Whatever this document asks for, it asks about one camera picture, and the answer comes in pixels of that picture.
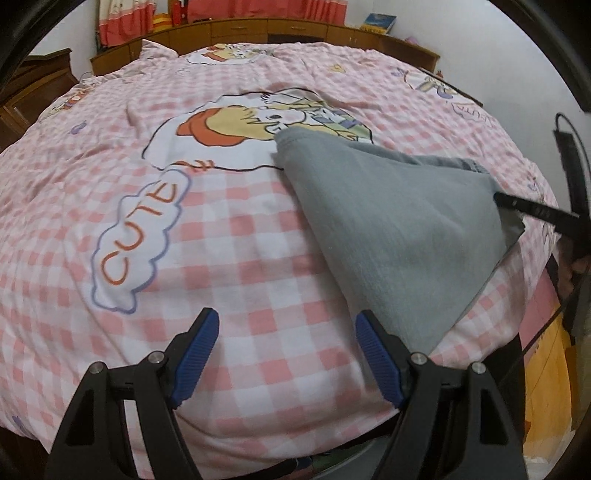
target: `yellow object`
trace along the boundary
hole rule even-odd
[[[361,27],[359,27],[360,30],[364,30],[366,32],[371,32],[371,33],[379,33],[380,35],[385,35],[387,32],[386,28],[382,28],[382,27],[376,27],[375,25],[361,25]]]
[[[565,351],[569,334],[562,315],[544,332],[525,367],[525,421],[531,424],[524,455],[551,460],[572,420],[571,385]]]
[[[170,15],[168,14],[158,14],[154,15],[152,24],[154,25],[154,33],[162,32],[162,30],[167,30],[173,27],[173,19],[170,18]]]

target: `bed sheet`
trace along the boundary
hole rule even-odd
[[[227,131],[230,112],[240,127]],[[49,450],[91,362],[164,349],[205,306],[220,337],[177,411],[205,478],[330,449],[395,414],[290,185],[257,168],[272,162],[274,129],[295,124],[472,158],[509,192],[556,205],[495,118],[376,51],[243,44],[177,57],[144,41],[138,60],[76,86],[0,155],[2,425]],[[209,150],[191,156],[195,140]],[[437,363],[465,367],[517,334],[556,241],[524,222]]]

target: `white wall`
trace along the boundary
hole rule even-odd
[[[92,72],[90,59],[96,55],[98,0],[86,0],[59,22],[33,49],[31,54],[47,53],[70,48],[72,73],[78,79]]]
[[[478,98],[499,119],[523,154],[536,162],[559,204],[569,207],[566,180],[554,143],[554,114],[566,113],[591,150],[585,115],[545,55],[487,0],[349,0],[352,24],[369,11],[397,15],[391,35],[413,35],[441,55],[449,82]]]

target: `gray cloth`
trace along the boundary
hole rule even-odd
[[[411,351],[430,353],[524,231],[472,160],[413,157],[292,127],[277,165],[352,316],[371,309]]]

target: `red curtain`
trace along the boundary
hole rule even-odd
[[[152,31],[154,0],[100,0],[100,43],[121,45]]]
[[[189,0],[187,19],[279,17],[343,25],[346,11],[346,0]]]

